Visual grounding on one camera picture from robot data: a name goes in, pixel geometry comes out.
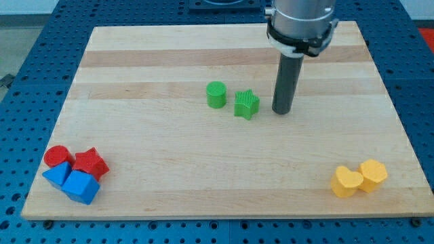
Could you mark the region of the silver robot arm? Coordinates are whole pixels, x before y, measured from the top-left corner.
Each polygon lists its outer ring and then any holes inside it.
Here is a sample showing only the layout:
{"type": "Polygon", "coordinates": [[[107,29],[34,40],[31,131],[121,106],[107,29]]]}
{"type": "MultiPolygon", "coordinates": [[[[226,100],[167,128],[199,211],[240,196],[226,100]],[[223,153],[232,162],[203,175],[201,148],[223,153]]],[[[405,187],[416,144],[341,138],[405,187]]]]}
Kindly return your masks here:
{"type": "Polygon", "coordinates": [[[335,0],[272,1],[264,9],[269,43],[289,58],[318,56],[337,27],[335,5],[335,0]]]}

